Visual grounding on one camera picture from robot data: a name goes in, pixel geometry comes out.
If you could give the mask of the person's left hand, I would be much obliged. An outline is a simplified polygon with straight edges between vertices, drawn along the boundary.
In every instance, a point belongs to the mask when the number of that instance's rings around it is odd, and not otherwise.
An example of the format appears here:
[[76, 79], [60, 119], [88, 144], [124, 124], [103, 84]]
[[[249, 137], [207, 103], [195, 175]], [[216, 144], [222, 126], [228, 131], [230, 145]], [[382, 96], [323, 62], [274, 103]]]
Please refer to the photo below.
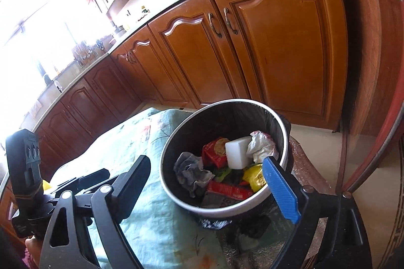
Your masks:
[[27, 249], [27, 252], [30, 254], [31, 263], [34, 263], [37, 268], [40, 265], [42, 244], [43, 241], [36, 238], [35, 236], [28, 237], [25, 240], [25, 247]]

